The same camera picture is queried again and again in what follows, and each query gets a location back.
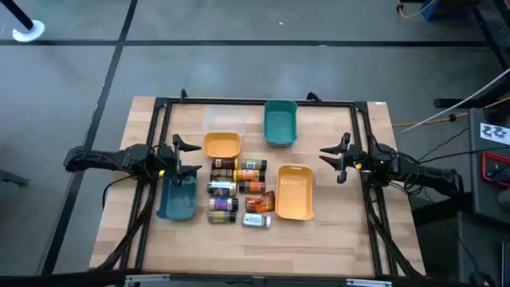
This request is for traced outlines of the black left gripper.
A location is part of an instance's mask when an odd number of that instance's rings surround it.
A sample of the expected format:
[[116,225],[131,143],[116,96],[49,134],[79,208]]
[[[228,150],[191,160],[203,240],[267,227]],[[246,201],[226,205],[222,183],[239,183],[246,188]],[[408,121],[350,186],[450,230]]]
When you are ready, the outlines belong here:
[[202,168],[202,165],[187,166],[178,163],[178,151],[198,151],[202,148],[185,143],[179,134],[172,136],[172,144],[174,145],[173,147],[165,143],[155,145],[153,153],[159,161],[159,166],[164,169],[165,174],[169,175],[176,185],[181,185],[187,176],[196,175],[197,171]]

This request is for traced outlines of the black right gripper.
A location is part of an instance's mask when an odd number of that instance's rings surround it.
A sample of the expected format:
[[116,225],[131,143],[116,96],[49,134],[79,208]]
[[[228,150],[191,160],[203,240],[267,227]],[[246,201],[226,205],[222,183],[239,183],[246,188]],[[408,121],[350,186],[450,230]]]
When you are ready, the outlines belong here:
[[345,132],[340,140],[340,143],[334,147],[324,147],[320,151],[332,155],[338,155],[345,152],[345,164],[343,157],[335,159],[320,155],[319,158],[334,168],[335,171],[339,172],[336,182],[343,184],[347,180],[346,167],[352,167],[358,171],[363,171],[367,167],[367,162],[370,156],[370,151],[364,151],[360,144],[350,144],[351,134]]

